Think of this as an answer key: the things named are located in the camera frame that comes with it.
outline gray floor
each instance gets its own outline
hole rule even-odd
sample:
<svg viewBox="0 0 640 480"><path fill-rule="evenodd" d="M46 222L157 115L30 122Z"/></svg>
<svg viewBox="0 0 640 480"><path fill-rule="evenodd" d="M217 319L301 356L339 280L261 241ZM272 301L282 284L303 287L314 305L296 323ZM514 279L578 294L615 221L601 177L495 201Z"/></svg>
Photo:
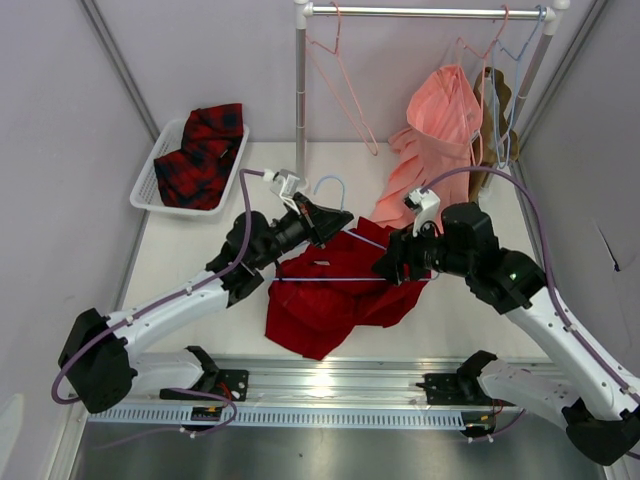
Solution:
<svg viewBox="0 0 640 480"><path fill-rule="evenodd" d="M149 426L89 423L74 479L411 480L604 478L564 434L527 415L488 442L459 432L235 427L190 440L150 435L106 450L94 447Z"/></svg>

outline white table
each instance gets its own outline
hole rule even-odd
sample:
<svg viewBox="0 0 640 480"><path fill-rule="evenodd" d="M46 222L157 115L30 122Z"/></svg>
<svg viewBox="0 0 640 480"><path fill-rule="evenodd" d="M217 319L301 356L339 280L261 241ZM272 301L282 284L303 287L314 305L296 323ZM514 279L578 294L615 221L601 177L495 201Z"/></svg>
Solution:
<svg viewBox="0 0 640 480"><path fill-rule="evenodd" d="M242 166L254 169L293 169L292 143L250 143ZM397 156L384 144L372 157L360 143L310 143L308 176L312 187L327 174L339 175L347 185L345 209L356 216L371 213ZM253 209L269 218L280 218L285 209L268 186L248 177ZM481 202L491 215L501 245L533 255L520 205L511 184L496 179L492 193ZM338 208L341 187L326 181L318 195L306 192L321 205ZM225 211L214 221L194 220L151 213L130 279L125 307L148 300L188 280L214 258L233 220L244 211L236 180ZM266 270L270 276L272 270ZM212 355L271 356L298 359L264 336L268 304L265 282L249 298L233 308L187 325L164 338L154 351L176 351L200 345ZM543 360L546 356L519 328L491 307L479 302L461 278L442 275L422 292L416 307L391 328L357 327L329 358L414 360L465 358L479 349L505 359Z"/></svg>

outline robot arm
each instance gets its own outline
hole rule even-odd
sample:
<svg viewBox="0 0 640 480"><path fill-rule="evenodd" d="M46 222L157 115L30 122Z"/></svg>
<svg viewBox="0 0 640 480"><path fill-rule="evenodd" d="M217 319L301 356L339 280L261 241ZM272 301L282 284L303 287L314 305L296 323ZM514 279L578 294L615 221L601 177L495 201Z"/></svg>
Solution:
<svg viewBox="0 0 640 480"><path fill-rule="evenodd" d="M414 224L391 234L374 272L396 284L431 269L465 278L476 297L505 314L542 347L571 385L551 382L480 351L458 370L469 397L482 392L525 408L566 430L593 461L610 465L640 440L640 380L624 369L571 313L556 293L558 313L543 270L527 255L500 248L491 219L474 203L442 212L439 199L411 192L405 203Z"/></svg>
<svg viewBox="0 0 640 480"><path fill-rule="evenodd" d="M201 348L188 347L178 354L145 350L187 323L235 305L262 284L260 270L302 242L324 247L353 220L349 212L319 207L295 193L299 179L291 172L269 177L287 213L269 223L260 212L251 212L248 247L236 268L228 269L242 251L246 214L235 220L220 254L183 285L105 317L95 309L78 316L58 364L64 368L72 362L66 377L89 412L107 410L129 394L160 391L162 397L166 388L211 392L218 370ZM99 335L105 335L99 348L79 355Z"/></svg>

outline garment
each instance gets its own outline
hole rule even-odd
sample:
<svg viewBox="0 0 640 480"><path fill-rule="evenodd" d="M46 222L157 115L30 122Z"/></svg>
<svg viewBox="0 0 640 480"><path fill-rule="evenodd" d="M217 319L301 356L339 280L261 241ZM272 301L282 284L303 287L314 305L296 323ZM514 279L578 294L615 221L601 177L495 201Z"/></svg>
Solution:
<svg viewBox="0 0 640 480"><path fill-rule="evenodd" d="M382 246L392 229L360 218L355 233ZM344 232L324 249L308 247L282 263L282 277L372 278L383 250ZM265 335L305 357L322 360L357 325L391 327L411 310L427 282L279 282L269 288Z"/></svg>
<svg viewBox="0 0 640 480"><path fill-rule="evenodd" d="M192 111L180 150L154 160L162 203L197 210L217 207L243 134L242 104Z"/></svg>
<svg viewBox="0 0 640 480"><path fill-rule="evenodd" d="M471 164L471 137L482 123L480 105L462 68L442 67L432 73L413 95L407 109L409 128L389 139L400 162L371 220L381 226L404 228L414 215L404 197L414 188L451 169ZM468 200L469 175L453 175L433 189L440 197L440 213L454 203Z"/></svg>
<svg viewBox="0 0 640 480"><path fill-rule="evenodd" d="M491 67L487 67L484 70L485 74L485 92L484 92L484 114L482 119L482 126L480 127L480 136L482 136L482 163L481 165L485 167L491 167L495 165L498 161L498 156L496 154L496 141L494 135L494 121L493 121L493 99L495 98L496 106L495 111L498 113L498 126L499 126L499 134L498 140L502 138L502 136L507 132L509 128L509 123L505 118L505 112L507 110L507 105L511 100L511 89L504 81L504 73L500 70L495 71L495 79L496 84L493 85L493 76ZM478 75L476 78L476 83L473 86L473 93L476 96L478 102L482 96L480 95L480 88L482 85L482 73ZM518 160L520 156L520 145L518 142L518 134L513 130L509 131L509 136L511 137L511 151L509 153L509 158L512 162ZM504 158L506 155L506 144L505 141L499 149L501 158ZM477 138L473 142L473 153L476 158L480 158L480 138ZM478 199L478 193L482 188L482 183L484 179L487 177L487 173L485 172L472 172L471 177L469 179L469 200L475 202Z"/></svg>

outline gray wall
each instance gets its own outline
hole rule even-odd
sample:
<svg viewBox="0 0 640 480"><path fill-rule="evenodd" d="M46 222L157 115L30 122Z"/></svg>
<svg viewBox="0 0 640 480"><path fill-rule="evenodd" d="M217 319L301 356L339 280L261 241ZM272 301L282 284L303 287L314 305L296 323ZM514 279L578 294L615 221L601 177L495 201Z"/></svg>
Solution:
<svg viewBox="0 0 640 480"><path fill-rule="evenodd" d="M636 375L639 22L638 2L609 2L553 105L534 129L523 161L526 179L550 224L553 262L567 303ZM619 272L613 269L603 235Z"/></svg>
<svg viewBox="0 0 640 480"><path fill-rule="evenodd" d="M3 2L0 45L0 405L26 400L4 478L36 479L57 357L79 312L112 306L150 140L74 1Z"/></svg>
<svg viewBox="0 0 640 480"><path fill-rule="evenodd" d="M326 4L329 0L316 3ZM495 0L344 0L344 5L486 7ZM539 0L512 0L511 8L534 8ZM590 0L574 0L530 94L539 98L579 26ZM243 102L254 140L293 140L295 70L293 0L99 0L159 125L196 107ZM503 39L520 50L533 23L513 21ZM342 51L353 86L378 140L406 125L411 95L436 68L454 61L459 35L482 50L499 25L485 20L346 18ZM336 19L314 17L309 34L332 44ZM528 64L533 47L523 62ZM352 107L335 60L318 52L324 70ZM481 62L468 54L463 65L475 76ZM515 64L505 54L498 67L513 84ZM308 135L315 140L356 140L318 72L308 65ZM526 119L525 109L522 119Z"/></svg>

